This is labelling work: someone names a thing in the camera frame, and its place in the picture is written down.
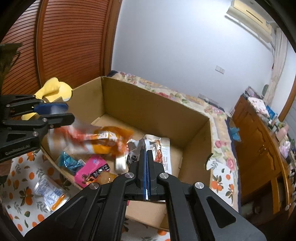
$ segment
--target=wooden cabinet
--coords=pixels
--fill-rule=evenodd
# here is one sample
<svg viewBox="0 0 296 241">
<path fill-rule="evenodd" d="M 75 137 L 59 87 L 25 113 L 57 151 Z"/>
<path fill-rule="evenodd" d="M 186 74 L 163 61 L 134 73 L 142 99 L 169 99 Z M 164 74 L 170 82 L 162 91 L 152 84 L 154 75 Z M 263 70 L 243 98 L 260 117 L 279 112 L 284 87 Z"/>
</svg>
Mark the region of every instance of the wooden cabinet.
<svg viewBox="0 0 296 241">
<path fill-rule="evenodd" d="M 239 128 L 242 140 L 236 146 L 236 152 L 243 202 L 268 183 L 271 183 L 273 192 L 278 190 L 277 179 L 287 179 L 287 164 L 279 152 L 279 144 L 274 134 L 264 125 L 243 96 L 237 102 L 232 118 Z M 286 204 L 289 204 L 290 200 L 288 189 L 288 182 L 285 182 Z M 275 193 L 274 213 L 278 212 L 281 206 Z"/>
</svg>

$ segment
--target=air conditioner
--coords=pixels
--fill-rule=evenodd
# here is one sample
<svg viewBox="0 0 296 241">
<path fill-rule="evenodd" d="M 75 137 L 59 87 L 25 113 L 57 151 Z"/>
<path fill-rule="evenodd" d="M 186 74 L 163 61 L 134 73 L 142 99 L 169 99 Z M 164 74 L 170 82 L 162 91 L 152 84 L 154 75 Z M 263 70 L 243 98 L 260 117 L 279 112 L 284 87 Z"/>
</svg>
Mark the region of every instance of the air conditioner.
<svg viewBox="0 0 296 241">
<path fill-rule="evenodd" d="M 257 33 L 265 42 L 270 43 L 272 41 L 271 25 L 245 3 L 239 0 L 233 0 L 227 14 Z"/>
</svg>

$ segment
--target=pink snack package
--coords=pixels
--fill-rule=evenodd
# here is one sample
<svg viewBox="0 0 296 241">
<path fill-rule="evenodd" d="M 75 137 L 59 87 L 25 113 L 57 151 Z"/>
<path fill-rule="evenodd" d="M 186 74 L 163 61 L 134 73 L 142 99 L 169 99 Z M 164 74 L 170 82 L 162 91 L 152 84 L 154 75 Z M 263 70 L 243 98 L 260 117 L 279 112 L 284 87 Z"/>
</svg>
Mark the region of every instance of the pink snack package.
<svg viewBox="0 0 296 241">
<path fill-rule="evenodd" d="M 92 155 L 75 175 L 75 182 L 85 188 L 88 184 L 95 182 L 102 172 L 109 172 L 110 167 L 99 155 Z"/>
</svg>

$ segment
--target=white snack package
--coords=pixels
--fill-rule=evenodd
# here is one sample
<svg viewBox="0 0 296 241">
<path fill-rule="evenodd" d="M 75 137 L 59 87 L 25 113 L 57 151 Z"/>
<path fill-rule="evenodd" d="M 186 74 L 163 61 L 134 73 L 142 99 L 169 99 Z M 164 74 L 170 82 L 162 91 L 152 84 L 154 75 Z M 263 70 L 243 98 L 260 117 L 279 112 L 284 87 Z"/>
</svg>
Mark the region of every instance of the white snack package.
<svg viewBox="0 0 296 241">
<path fill-rule="evenodd" d="M 165 172 L 172 174 L 172 165 L 170 162 L 170 139 L 153 135 L 145 135 L 144 139 L 146 150 L 152 150 L 154 161 L 162 163 Z"/>
<path fill-rule="evenodd" d="M 117 156 L 115 159 L 115 171 L 117 174 L 123 174 L 126 172 L 126 159 L 128 155 Z"/>
<path fill-rule="evenodd" d="M 49 211 L 55 211 L 65 204 L 69 195 L 66 191 L 59 188 L 49 177 L 43 175 L 37 182 L 34 193 L 43 196 L 46 207 Z"/>
<path fill-rule="evenodd" d="M 144 138 L 135 141 L 131 139 L 128 143 L 128 157 L 126 159 L 126 163 L 128 165 L 132 164 L 135 161 L 138 161 L 140 158 L 140 151 L 143 147 L 145 147 Z"/>
</svg>

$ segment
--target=stuffed animal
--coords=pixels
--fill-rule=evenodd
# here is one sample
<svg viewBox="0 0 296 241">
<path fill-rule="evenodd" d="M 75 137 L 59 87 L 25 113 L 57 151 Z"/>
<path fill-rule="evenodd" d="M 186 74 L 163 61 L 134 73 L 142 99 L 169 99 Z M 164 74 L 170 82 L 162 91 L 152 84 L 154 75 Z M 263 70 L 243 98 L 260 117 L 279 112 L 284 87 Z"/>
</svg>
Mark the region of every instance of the stuffed animal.
<svg viewBox="0 0 296 241">
<path fill-rule="evenodd" d="M 38 90 L 35 94 L 37 99 L 43 99 L 45 102 L 54 102 L 56 99 L 62 97 L 64 101 L 67 101 L 72 96 L 72 88 L 54 77 L 46 81 L 44 86 Z M 36 113 L 29 113 L 22 116 L 22 120 L 27 121 Z"/>
</svg>

